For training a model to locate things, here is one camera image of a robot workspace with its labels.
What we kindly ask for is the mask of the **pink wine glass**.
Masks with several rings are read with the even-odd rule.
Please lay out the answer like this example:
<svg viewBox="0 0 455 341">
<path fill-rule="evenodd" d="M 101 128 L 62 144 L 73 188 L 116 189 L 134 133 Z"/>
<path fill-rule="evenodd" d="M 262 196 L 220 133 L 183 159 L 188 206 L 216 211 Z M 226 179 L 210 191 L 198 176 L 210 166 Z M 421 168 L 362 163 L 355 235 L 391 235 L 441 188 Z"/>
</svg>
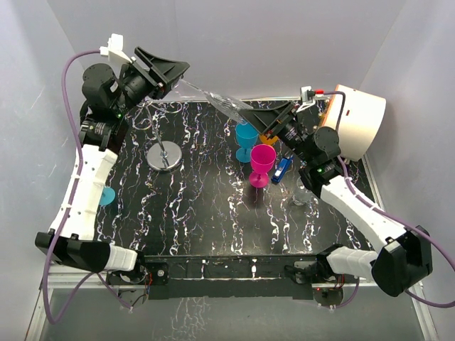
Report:
<svg viewBox="0 0 455 341">
<path fill-rule="evenodd" d="M 252 172 L 249 176 L 251 186 L 264 188 L 269 182 L 268 172 L 275 163 L 277 154 L 274 148 L 267 144 L 256 145 L 250 155 Z"/>
</svg>

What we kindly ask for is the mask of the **yellow wine glass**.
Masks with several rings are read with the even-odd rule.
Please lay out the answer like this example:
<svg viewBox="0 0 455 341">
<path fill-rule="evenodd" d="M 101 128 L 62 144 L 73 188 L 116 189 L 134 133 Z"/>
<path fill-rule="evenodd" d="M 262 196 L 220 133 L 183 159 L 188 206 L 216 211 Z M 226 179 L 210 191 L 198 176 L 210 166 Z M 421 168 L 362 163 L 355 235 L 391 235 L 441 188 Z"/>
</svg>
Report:
<svg viewBox="0 0 455 341">
<path fill-rule="evenodd" d="M 260 135 L 259 140 L 262 144 L 273 146 L 276 142 L 278 142 L 279 138 L 277 136 L 268 137 L 266 135 Z"/>
</svg>

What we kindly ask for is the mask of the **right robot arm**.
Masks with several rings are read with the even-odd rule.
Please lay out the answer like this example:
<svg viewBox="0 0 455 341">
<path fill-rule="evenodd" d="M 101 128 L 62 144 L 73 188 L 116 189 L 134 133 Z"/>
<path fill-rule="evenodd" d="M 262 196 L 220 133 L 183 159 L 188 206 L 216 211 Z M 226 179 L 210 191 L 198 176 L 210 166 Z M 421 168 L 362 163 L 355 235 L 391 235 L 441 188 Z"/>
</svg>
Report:
<svg viewBox="0 0 455 341">
<path fill-rule="evenodd" d="M 332 282 L 346 274 L 374 281 L 396 297 L 432 273 L 427 230 L 386 217 L 352 184 L 340 158 L 335 129 L 322 126 L 306 133 L 291 102 L 272 109 L 242 109 L 240 116 L 259 134 L 278 137 L 303 161 L 299 175 L 305 188 L 337 209 L 372 246 L 371 251 L 364 251 L 334 244 L 317 254 L 314 264 L 297 272 L 301 278 Z"/>
</svg>

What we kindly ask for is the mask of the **teal wine glass front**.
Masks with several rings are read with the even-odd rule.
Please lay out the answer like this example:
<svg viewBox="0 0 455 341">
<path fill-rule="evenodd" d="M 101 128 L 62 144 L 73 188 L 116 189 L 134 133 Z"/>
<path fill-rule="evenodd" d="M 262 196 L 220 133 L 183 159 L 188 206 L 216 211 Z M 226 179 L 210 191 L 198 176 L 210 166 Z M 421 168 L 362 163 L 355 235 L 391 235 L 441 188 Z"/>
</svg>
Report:
<svg viewBox="0 0 455 341">
<path fill-rule="evenodd" d="M 99 206 L 110 205 L 116 198 L 116 192 L 111 187 L 104 187 L 99 201 Z"/>
</svg>

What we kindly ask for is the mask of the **blue wine glass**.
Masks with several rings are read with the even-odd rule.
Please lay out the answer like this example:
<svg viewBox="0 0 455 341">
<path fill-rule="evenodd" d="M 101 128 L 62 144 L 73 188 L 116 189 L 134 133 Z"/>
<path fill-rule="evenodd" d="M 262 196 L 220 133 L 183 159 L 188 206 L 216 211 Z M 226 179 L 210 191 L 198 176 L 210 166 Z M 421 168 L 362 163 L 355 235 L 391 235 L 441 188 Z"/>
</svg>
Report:
<svg viewBox="0 0 455 341">
<path fill-rule="evenodd" d="M 256 129 L 248 123 L 237 124 L 235 127 L 235 137 L 239 149 L 235 153 L 236 159 L 241 163 L 249 163 L 252 148 L 257 143 L 258 133 Z"/>
</svg>

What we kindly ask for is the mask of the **clear wine glass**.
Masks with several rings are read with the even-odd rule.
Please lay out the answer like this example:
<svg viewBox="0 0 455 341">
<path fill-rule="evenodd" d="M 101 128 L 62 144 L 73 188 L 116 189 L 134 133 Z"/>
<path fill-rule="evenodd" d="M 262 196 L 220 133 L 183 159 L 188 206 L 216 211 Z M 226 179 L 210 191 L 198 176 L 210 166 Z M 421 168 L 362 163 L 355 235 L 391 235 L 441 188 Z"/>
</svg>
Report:
<svg viewBox="0 0 455 341">
<path fill-rule="evenodd" d="M 213 105 L 219 112 L 227 116 L 229 119 L 236 121 L 238 124 L 245 125 L 247 122 L 241 117 L 240 111 L 243 109 L 251 109 L 252 107 L 239 99 L 221 95 L 214 92 L 208 92 L 195 86 L 194 84 L 184 80 L 183 76 L 179 79 L 180 83 L 188 85 L 193 90 L 196 90 L 204 95 L 208 102 Z"/>
</svg>

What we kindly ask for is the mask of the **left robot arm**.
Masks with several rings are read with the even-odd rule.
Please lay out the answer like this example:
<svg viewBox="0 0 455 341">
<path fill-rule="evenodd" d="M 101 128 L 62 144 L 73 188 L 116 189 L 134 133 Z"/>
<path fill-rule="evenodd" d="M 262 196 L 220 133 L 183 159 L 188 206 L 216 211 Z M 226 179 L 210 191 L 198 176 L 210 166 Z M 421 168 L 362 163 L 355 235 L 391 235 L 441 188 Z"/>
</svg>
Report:
<svg viewBox="0 0 455 341">
<path fill-rule="evenodd" d="M 146 98 L 163 99 L 190 67 L 136 47 L 123 58 L 119 74 L 96 63 L 82 74 L 80 128 L 75 166 L 58 213 L 35 246 L 57 264 L 99 273 L 121 271 L 131 283 L 146 277 L 137 251 L 95 240 L 95 220 L 108 175 L 116 163 L 129 125 L 125 115 Z"/>
</svg>

